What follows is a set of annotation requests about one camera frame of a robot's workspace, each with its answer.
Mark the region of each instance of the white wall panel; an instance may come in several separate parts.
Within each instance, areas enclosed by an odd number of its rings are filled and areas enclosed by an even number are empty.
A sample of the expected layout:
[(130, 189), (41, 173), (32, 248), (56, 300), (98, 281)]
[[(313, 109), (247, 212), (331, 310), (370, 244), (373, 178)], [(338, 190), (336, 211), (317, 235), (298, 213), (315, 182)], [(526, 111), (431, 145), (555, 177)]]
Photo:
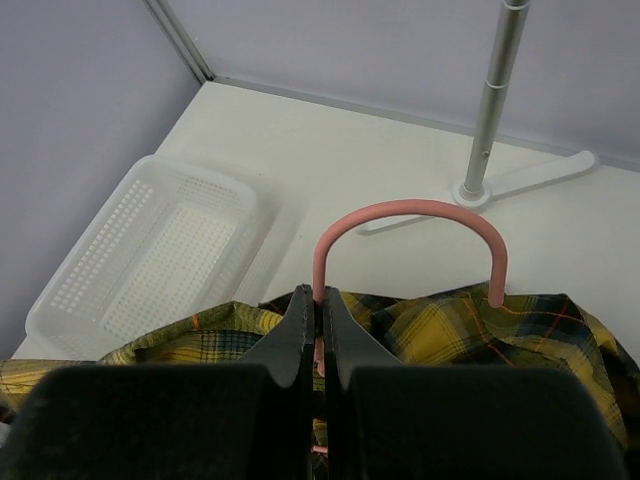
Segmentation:
[(0, 2), (0, 359), (102, 203), (197, 89), (141, 0)]
[[(500, 0), (170, 0), (217, 75), (471, 126)], [(640, 3), (532, 0), (500, 132), (640, 165)]]

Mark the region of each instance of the white plastic basket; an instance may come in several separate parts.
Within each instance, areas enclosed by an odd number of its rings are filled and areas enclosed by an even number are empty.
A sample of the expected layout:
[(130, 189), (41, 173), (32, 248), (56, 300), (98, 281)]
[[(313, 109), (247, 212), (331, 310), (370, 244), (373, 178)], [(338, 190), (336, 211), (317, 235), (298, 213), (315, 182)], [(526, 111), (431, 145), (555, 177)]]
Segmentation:
[(233, 178), (143, 158), (31, 308), (27, 334), (54, 358), (95, 360), (230, 300), (260, 234), (256, 209)]

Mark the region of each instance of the white tabletop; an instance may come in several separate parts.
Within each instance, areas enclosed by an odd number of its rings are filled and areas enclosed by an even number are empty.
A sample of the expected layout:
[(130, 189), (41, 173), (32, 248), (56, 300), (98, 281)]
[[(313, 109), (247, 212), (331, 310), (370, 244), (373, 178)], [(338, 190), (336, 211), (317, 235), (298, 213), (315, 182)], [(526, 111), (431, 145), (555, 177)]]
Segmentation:
[[(230, 173), (280, 213), (247, 285), (267, 299), (311, 281), (317, 239), (367, 204), (429, 197), (465, 173), (467, 136), (208, 83), (157, 153)], [(488, 174), (558, 157), (497, 144)], [(638, 255), (640, 174), (595, 173), (492, 204), (483, 215), (510, 255), (507, 288), (565, 292), (640, 358)], [(350, 233), (329, 257), (328, 283), (391, 296), (425, 295), (489, 275), (489, 252), (474, 233), (431, 219), (374, 236)], [(16, 356), (37, 357), (29, 341)]]

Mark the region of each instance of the hanger hook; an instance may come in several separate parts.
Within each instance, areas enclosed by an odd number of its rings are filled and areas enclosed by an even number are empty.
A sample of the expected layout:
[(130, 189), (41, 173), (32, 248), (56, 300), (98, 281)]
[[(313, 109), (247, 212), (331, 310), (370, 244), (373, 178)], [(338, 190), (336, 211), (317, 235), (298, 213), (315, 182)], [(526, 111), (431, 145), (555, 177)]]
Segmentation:
[(393, 200), (361, 208), (345, 215), (331, 225), (316, 245), (313, 255), (313, 300), (322, 304), (325, 293), (327, 255), (333, 244), (349, 230), (371, 220), (397, 215), (428, 215), (454, 220), (480, 235), (491, 251), (491, 281), (489, 282), (489, 305), (502, 306), (504, 286), (507, 279), (507, 246), (502, 236), (488, 221), (465, 208), (436, 200)]

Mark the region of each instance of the tartan pattern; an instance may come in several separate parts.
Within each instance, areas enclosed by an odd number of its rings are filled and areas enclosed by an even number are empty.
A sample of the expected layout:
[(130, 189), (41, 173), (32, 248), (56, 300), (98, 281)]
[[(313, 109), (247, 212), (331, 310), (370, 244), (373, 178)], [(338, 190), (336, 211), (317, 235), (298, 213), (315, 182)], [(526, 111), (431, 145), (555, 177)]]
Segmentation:
[[(566, 295), (508, 295), (487, 304), (486, 285), (400, 300), (342, 294), (354, 319), (402, 362), (491, 364), (571, 372), (593, 397), (624, 449), (640, 449), (640, 371), (614, 336)], [(282, 318), (290, 295), (260, 307), (229, 302), (183, 319), (119, 348), (105, 365), (145, 362), (219, 363), (238, 359)], [(10, 423), (33, 386), (50, 370), (77, 362), (0, 363), (0, 419)], [(323, 391), (317, 372), (314, 390)], [(314, 421), (318, 444), (326, 425)]]

